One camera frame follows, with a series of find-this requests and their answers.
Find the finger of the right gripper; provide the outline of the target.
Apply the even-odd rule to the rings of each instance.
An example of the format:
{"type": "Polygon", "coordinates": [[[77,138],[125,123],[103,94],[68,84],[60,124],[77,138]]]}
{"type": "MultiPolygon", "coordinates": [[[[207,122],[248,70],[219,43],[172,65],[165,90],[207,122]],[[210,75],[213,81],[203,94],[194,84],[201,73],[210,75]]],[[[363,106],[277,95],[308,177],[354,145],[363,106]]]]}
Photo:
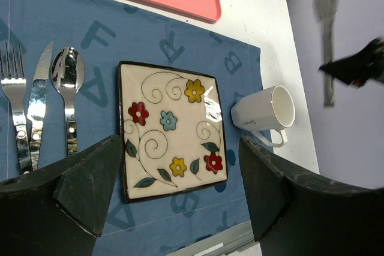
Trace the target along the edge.
{"type": "Polygon", "coordinates": [[[319,70],[357,88],[370,80],[383,83],[383,37],[373,39],[354,55],[321,65],[319,70]]]}

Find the square floral ceramic plate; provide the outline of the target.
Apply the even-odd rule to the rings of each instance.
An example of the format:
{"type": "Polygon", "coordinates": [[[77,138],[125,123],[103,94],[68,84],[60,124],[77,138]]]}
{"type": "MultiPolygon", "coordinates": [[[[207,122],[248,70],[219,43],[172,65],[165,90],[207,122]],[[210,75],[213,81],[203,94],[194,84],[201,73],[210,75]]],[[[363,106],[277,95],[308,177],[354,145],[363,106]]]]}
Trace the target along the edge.
{"type": "Polygon", "coordinates": [[[127,202],[227,181],[224,119],[215,77],[122,61],[118,97],[127,202]]]}

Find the silver knife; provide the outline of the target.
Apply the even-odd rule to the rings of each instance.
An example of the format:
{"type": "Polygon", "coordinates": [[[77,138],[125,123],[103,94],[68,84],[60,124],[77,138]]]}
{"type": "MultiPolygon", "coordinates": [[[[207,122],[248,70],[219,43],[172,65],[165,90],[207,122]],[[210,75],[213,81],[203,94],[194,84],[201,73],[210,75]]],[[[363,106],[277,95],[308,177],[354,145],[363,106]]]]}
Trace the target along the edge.
{"type": "Polygon", "coordinates": [[[27,118],[31,121],[31,139],[29,148],[31,153],[32,169],[38,169],[40,147],[43,135],[44,117],[46,114],[46,91],[49,79],[53,41],[51,41],[41,54],[35,69],[29,97],[27,118]]]}

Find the silver spoon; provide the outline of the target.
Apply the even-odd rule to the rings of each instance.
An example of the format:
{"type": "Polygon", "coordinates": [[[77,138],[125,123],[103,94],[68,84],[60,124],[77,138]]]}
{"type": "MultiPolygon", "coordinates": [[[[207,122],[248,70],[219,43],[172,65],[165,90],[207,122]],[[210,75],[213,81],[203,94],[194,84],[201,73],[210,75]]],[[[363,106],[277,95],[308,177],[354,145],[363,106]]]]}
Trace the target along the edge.
{"type": "Polygon", "coordinates": [[[51,80],[64,100],[67,157],[77,153],[77,123],[74,98],[83,85],[85,66],[74,47],[64,47],[51,65],[51,80]]]}

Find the silver metal tongs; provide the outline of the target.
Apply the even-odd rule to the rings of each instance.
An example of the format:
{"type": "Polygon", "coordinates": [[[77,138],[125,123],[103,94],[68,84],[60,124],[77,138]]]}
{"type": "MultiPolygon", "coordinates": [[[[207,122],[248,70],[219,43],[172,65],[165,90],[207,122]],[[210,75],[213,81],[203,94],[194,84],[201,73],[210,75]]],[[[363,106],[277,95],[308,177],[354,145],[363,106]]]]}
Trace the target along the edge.
{"type": "MultiPolygon", "coordinates": [[[[337,13],[338,0],[313,0],[315,15],[320,23],[322,31],[323,61],[328,64],[333,59],[333,24],[337,13]]],[[[324,74],[324,107],[333,107],[334,81],[332,76],[324,74]]]]}

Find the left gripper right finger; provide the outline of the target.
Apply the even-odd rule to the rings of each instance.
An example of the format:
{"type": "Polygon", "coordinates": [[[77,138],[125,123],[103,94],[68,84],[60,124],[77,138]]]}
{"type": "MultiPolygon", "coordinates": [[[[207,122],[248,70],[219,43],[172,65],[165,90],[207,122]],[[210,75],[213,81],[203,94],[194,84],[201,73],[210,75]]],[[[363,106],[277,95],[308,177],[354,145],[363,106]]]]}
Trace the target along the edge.
{"type": "Polygon", "coordinates": [[[383,189],[313,173],[246,136],[239,165],[263,255],[383,254],[383,189]]]}

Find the silver fork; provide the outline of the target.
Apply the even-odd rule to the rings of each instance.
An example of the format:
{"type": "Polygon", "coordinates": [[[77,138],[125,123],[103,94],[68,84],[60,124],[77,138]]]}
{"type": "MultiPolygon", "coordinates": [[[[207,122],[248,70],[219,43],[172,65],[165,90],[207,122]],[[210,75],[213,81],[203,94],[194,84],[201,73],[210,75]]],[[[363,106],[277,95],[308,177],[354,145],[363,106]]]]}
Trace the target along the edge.
{"type": "Polygon", "coordinates": [[[1,57],[1,85],[11,105],[20,174],[27,174],[32,171],[23,106],[27,85],[21,46],[18,46],[18,49],[19,52],[16,53],[13,43],[5,43],[5,57],[1,57]]]}

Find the white ceramic mug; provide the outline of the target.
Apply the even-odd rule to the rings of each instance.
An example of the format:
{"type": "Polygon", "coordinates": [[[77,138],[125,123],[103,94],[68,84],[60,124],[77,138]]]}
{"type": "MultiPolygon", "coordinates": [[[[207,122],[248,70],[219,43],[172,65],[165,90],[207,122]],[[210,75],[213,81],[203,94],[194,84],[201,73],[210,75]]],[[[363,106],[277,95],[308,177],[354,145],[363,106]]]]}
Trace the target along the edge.
{"type": "Polygon", "coordinates": [[[282,85],[241,98],[230,112],[234,126],[251,132],[270,147],[283,147],[287,143],[286,129],[293,125],[296,118],[292,95],[282,85]],[[260,133],[266,130],[278,132],[281,141],[269,141],[260,133]]]}

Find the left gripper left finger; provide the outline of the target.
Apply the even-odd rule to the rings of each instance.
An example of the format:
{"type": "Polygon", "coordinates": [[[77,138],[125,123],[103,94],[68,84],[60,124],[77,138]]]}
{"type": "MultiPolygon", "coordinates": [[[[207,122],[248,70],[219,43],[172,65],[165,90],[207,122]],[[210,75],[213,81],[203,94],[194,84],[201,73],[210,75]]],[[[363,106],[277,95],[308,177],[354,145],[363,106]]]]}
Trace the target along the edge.
{"type": "Polygon", "coordinates": [[[1,255],[92,255],[122,159],[111,135],[91,147],[1,182],[1,255]]]}

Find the aluminium table frame rail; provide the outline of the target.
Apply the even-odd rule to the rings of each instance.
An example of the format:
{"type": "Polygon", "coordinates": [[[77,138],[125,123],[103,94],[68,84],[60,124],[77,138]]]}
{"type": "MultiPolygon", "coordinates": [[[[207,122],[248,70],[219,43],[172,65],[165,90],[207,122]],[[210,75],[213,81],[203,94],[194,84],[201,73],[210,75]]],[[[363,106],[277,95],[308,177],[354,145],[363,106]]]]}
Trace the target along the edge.
{"type": "Polygon", "coordinates": [[[169,255],[229,255],[256,244],[251,222],[246,221],[169,255]]]}

